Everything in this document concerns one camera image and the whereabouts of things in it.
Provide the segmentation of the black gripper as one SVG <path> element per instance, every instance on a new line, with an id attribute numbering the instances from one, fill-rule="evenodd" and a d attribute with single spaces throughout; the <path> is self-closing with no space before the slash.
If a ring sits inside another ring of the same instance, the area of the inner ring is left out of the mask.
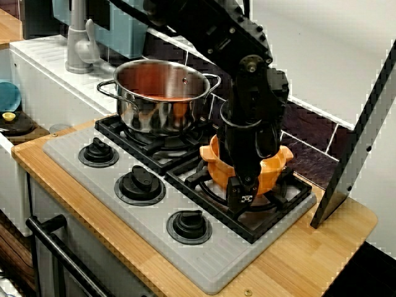
<path id="1" fill-rule="evenodd" d="M 228 178 L 228 213 L 240 216 L 245 208 L 242 196 L 257 196 L 261 161 L 280 149 L 280 130 L 276 124 L 261 120 L 245 124 L 226 120 L 217 136 L 220 151 L 226 153 L 236 174 L 236 178 Z"/>

